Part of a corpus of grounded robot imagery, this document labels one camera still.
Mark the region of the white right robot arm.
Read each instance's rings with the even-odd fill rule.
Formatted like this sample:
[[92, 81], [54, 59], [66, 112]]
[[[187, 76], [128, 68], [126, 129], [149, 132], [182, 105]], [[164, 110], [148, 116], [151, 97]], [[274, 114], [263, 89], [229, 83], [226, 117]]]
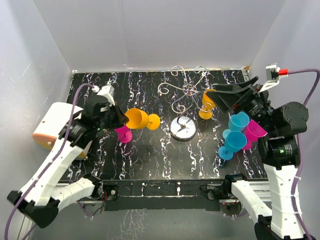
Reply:
[[218, 84], [207, 93], [223, 112], [244, 112], [266, 131], [257, 141], [267, 174], [271, 207], [260, 199], [242, 174], [228, 174], [215, 193], [237, 198], [249, 213], [259, 240], [310, 240], [303, 223], [298, 181], [302, 160], [300, 134], [306, 132], [308, 109], [296, 101], [273, 108], [258, 78], [239, 84]]

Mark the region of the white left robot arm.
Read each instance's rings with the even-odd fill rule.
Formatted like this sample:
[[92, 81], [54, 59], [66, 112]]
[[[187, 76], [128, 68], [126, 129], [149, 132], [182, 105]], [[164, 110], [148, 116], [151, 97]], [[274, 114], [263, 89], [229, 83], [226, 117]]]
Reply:
[[51, 141], [50, 152], [33, 177], [20, 190], [12, 190], [7, 200], [43, 229], [70, 204], [99, 199], [103, 182], [90, 173], [65, 187], [56, 185], [74, 160], [84, 158], [100, 130], [118, 129], [128, 120], [109, 93], [90, 96], [84, 107], [53, 103], [32, 136], [45, 148]]

